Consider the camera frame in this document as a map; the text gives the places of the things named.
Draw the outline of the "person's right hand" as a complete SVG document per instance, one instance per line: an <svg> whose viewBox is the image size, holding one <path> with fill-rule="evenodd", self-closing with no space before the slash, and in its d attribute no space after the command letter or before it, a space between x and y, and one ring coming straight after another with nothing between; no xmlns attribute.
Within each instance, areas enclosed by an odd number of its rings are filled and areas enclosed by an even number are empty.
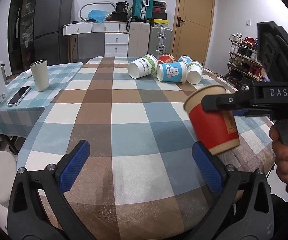
<svg viewBox="0 0 288 240"><path fill-rule="evenodd" d="M275 126L270 128L270 138L272 139L272 149L276 156L277 176L282 182L288 184L288 146L280 142L279 133Z"/></svg>

